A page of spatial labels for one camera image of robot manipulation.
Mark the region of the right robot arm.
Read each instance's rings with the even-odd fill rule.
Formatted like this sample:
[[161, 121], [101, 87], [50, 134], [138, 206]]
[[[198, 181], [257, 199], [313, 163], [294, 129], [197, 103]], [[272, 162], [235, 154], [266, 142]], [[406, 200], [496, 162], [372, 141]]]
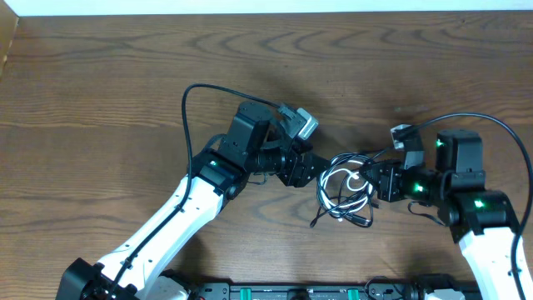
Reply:
[[453, 242], [474, 274], [484, 299], [532, 296], [519, 222], [510, 199], [488, 190], [483, 144], [477, 132], [442, 130], [436, 135], [436, 167], [426, 168], [418, 132], [392, 129], [402, 160], [364, 163], [359, 173], [389, 203], [410, 199], [437, 208], [437, 221], [451, 231]]

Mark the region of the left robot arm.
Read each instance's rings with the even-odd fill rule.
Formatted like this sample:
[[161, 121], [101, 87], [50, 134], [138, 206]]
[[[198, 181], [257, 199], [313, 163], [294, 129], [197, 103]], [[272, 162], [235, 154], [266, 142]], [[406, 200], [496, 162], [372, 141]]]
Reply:
[[275, 111], [239, 105], [228, 132], [212, 139], [189, 164], [168, 201], [125, 243], [94, 265], [79, 258], [62, 275], [58, 299], [188, 299], [189, 289], [164, 269], [204, 225], [248, 184], [252, 174], [275, 175], [302, 188], [328, 161], [312, 152], [318, 121], [302, 108]]

